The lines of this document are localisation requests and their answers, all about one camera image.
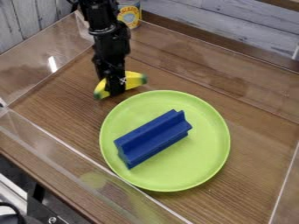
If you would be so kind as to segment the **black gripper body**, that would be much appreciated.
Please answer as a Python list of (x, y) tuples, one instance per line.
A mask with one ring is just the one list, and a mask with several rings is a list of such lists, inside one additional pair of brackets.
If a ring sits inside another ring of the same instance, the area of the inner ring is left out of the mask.
[(125, 22), (117, 22), (107, 29), (93, 30), (95, 44), (93, 46), (94, 57), (107, 64), (111, 73), (126, 66), (126, 56), (131, 52), (131, 32)]

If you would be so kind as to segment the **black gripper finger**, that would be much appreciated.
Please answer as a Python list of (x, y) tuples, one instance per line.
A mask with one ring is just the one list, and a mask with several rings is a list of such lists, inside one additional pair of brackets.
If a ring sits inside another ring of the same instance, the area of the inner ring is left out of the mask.
[(93, 63), (95, 65), (98, 78), (103, 80), (107, 77), (106, 71), (109, 70), (109, 65), (97, 57), (93, 58)]
[(110, 74), (107, 76), (106, 90), (111, 96), (121, 95), (127, 89), (127, 77), (121, 74)]

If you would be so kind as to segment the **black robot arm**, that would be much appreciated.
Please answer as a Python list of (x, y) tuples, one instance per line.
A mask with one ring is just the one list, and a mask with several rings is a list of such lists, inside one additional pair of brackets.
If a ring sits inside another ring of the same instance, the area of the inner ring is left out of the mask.
[(118, 20), (118, 0), (79, 0), (79, 6), (95, 41), (93, 62), (99, 84), (94, 95), (103, 99), (127, 90), (126, 56), (131, 52), (131, 34), (126, 23)]

